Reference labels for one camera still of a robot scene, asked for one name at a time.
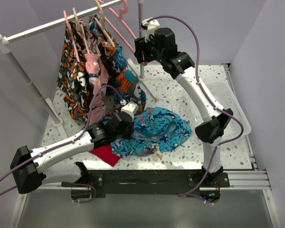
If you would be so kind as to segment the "blue shark print shorts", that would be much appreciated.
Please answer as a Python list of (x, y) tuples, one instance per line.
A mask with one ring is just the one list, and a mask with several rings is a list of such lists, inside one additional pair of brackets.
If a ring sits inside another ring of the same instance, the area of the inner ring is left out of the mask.
[(119, 137), (111, 143), (112, 154), (143, 157), (157, 151), (173, 151), (191, 134), (189, 123), (178, 114), (162, 107), (149, 107), (135, 116), (130, 139)]

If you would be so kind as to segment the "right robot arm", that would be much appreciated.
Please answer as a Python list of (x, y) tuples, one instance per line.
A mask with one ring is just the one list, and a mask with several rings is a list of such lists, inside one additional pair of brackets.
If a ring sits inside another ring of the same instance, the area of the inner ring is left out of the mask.
[(170, 28), (143, 27), (146, 34), (135, 42), (135, 57), (138, 63), (157, 61), (187, 92), (197, 107), (203, 122), (195, 128), (195, 134), (203, 142), (204, 163), (200, 174), (206, 186), (212, 187), (223, 173), (219, 143), (233, 111), (225, 109), (215, 100), (198, 75), (198, 69), (186, 52), (178, 51), (175, 34)]

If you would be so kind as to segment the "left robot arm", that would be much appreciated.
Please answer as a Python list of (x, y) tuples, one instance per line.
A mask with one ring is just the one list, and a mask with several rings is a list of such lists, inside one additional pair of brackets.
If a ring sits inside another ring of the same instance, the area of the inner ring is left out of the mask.
[(94, 123), (72, 137), (32, 150), (18, 148), (10, 164), (18, 192), (26, 194), (39, 188), (48, 178), (45, 171), (69, 157), (108, 146), (119, 136), (130, 137), (136, 111), (136, 105), (127, 104), (108, 122)]

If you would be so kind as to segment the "navy orange pirate print shorts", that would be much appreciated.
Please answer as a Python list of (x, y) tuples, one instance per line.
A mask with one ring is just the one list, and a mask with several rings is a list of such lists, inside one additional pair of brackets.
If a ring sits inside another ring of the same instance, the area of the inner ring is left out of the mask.
[(113, 38), (114, 45), (109, 42), (97, 21), (99, 15), (89, 17), (89, 30), (92, 38), (97, 41), (98, 49), (101, 53), (101, 61), (106, 68), (109, 79), (108, 84), (117, 88), (120, 95), (127, 102), (138, 105), (137, 115), (141, 114), (146, 105), (146, 93), (142, 90), (138, 77), (128, 68), (128, 64), (123, 56), (122, 47)]

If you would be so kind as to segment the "wooden hanger right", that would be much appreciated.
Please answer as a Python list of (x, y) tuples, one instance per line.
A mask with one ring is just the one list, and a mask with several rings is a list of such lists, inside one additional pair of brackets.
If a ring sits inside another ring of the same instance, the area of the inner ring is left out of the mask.
[(111, 39), (111, 37), (109, 36), (106, 28), (105, 28), (105, 14), (104, 14), (104, 10), (100, 4), (100, 2), (98, 0), (95, 0), (95, 3), (97, 5), (97, 8), (101, 14), (100, 16), (100, 21), (96, 20), (96, 23), (98, 24), (98, 26), (100, 27), (100, 29), (102, 30), (103, 34), (105, 35), (105, 37), (107, 38), (107, 41), (110, 43), (110, 45), (112, 47), (115, 47), (113, 40)]

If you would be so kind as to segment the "wooden hanger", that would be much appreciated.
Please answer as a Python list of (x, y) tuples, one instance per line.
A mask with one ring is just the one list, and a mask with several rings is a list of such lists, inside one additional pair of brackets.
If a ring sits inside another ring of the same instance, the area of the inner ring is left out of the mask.
[(81, 35), (82, 35), (82, 39), (83, 39), (84, 44), (85, 44), (86, 52), (87, 52), (87, 54), (90, 54), (90, 49), (89, 49), (89, 45), (88, 45), (88, 42), (87, 42), (87, 39), (86, 39), (86, 36), (85, 36), (84, 27), (83, 27), (83, 25), (81, 24), (81, 22), (80, 22), (80, 20), (79, 20), (79, 18), (78, 18), (78, 16), (77, 16), (77, 12), (76, 12), (75, 7), (73, 7), (72, 10), (73, 10), (73, 14), (74, 14), (74, 18), (75, 18), (75, 20), (76, 20), (76, 23), (77, 23), (77, 25), (78, 25), (78, 27), (79, 27), (80, 33), (81, 33)]
[(96, 20), (96, 23), (98, 24), (98, 26), (100, 27), (100, 29), (102, 30), (103, 34), (105, 35), (105, 37), (107, 38), (107, 41), (110, 43), (110, 45), (112, 47), (115, 47), (113, 40), (111, 39), (111, 37), (109, 36), (106, 28), (105, 28), (105, 14), (104, 14), (104, 10), (100, 4), (100, 2), (98, 0), (95, 0), (95, 3), (97, 5), (97, 8), (101, 14), (100, 16), (100, 21)]

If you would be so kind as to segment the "pink shark print shorts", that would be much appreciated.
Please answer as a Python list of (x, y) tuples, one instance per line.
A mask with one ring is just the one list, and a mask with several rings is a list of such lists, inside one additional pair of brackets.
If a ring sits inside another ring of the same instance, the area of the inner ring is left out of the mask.
[[(105, 116), (106, 106), (103, 102), (105, 97), (106, 88), (98, 90), (101, 86), (108, 83), (108, 72), (101, 61), (101, 52), (98, 48), (97, 39), (93, 38), (90, 32), (86, 29), (86, 25), (82, 20), (81, 24), (85, 30), (85, 36), (89, 45), (90, 54), (87, 54), (86, 47), (84, 47), (82, 53), (85, 56), (85, 69), (88, 73), (88, 82), (93, 88), (94, 102), (91, 108), (90, 124), (97, 123)], [(78, 35), (82, 38), (78, 25), (76, 25)]]

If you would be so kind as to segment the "black orange camo shorts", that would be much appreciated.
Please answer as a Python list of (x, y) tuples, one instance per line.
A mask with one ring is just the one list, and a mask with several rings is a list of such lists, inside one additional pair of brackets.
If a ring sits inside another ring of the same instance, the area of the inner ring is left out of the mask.
[(86, 62), (82, 53), (84, 42), (77, 33), (76, 24), (72, 21), (70, 25), (80, 61), (76, 59), (70, 34), (65, 27), (57, 86), (65, 93), (63, 100), (71, 118), (77, 121), (87, 121), (93, 95), (89, 90)]

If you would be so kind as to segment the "wooden hanger middle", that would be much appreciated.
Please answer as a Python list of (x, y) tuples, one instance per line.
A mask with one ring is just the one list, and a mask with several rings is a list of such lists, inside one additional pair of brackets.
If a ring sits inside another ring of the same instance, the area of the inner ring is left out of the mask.
[(78, 16), (77, 16), (77, 12), (76, 12), (75, 7), (73, 7), (72, 10), (73, 10), (73, 14), (74, 14), (74, 18), (75, 18), (75, 20), (76, 20), (76, 23), (77, 23), (77, 25), (78, 25), (78, 27), (79, 27), (80, 33), (81, 33), (81, 35), (82, 35), (82, 39), (83, 39), (84, 44), (85, 44), (86, 52), (87, 52), (87, 54), (90, 54), (90, 49), (89, 49), (89, 45), (88, 45), (88, 42), (87, 42), (87, 39), (86, 39), (86, 36), (85, 36), (84, 27), (83, 27), (83, 25), (81, 24), (81, 22), (80, 22), (80, 20), (79, 20), (79, 18), (78, 18)]

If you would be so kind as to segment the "red folded cloth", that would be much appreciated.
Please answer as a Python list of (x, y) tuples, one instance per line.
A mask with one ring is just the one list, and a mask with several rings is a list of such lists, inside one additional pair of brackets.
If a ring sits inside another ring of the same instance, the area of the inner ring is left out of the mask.
[(117, 156), (116, 154), (112, 153), (111, 145), (102, 146), (97, 149), (93, 149), (90, 151), (91, 154), (97, 156), (105, 163), (109, 164), (110, 166), (115, 166), (121, 157)]

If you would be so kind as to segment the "white plastic basket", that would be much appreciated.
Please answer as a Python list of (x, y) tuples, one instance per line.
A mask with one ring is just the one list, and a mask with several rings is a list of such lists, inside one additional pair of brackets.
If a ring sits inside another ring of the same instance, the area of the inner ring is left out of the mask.
[[(242, 123), (244, 131), (243, 136), (251, 133), (251, 126), (248, 122), (236, 96), (231, 90), (230, 86), (226, 82), (222, 81), (210, 81), (205, 83), (206, 87), (213, 94), (215, 100), (217, 100), (224, 108), (230, 108), (233, 111), (234, 116)], [(234, 120), (231, 120), (226, 129), (222, 140), (228, 140), (238, 136), (241, 132), (241, 128)]]

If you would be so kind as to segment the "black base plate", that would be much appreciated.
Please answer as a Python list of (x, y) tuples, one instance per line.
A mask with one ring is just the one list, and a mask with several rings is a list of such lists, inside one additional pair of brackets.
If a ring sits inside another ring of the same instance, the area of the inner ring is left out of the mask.
[(200, 170), (88, 170), (80, 166), (81, 177), (71, 187), (71, 197), (78, 203), (106, 194), (151, 194), (196, 197), (209, 203), (220, 198), (220, 190), (230, 187), (222, 169), (215, 174)]

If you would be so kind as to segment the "pink hanger on rail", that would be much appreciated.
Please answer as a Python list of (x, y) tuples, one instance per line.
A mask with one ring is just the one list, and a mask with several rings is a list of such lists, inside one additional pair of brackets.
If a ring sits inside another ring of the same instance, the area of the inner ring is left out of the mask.
[(71, 40), (72, 40), (73, 48), (74, 48), (74, 51), (75, 51), (75, 56), (76, 56), (77, 61), (79, 62), (80, 58), (79, 58), (78, 50), (77, 50), (76, 43), (75, 43), (75, 40), (74, 40), (74, 35), (73, 35), (73, 32), (72, 32), (72, 28), (71, 28), (71, 25), (70, 25), (69, 20), (68, 20), (67, 12), (64, 10), (63, 14), (64, 14), (64, 19), (65, 19), (65, 23), (66, 23), (68, 32), (69, 32)]

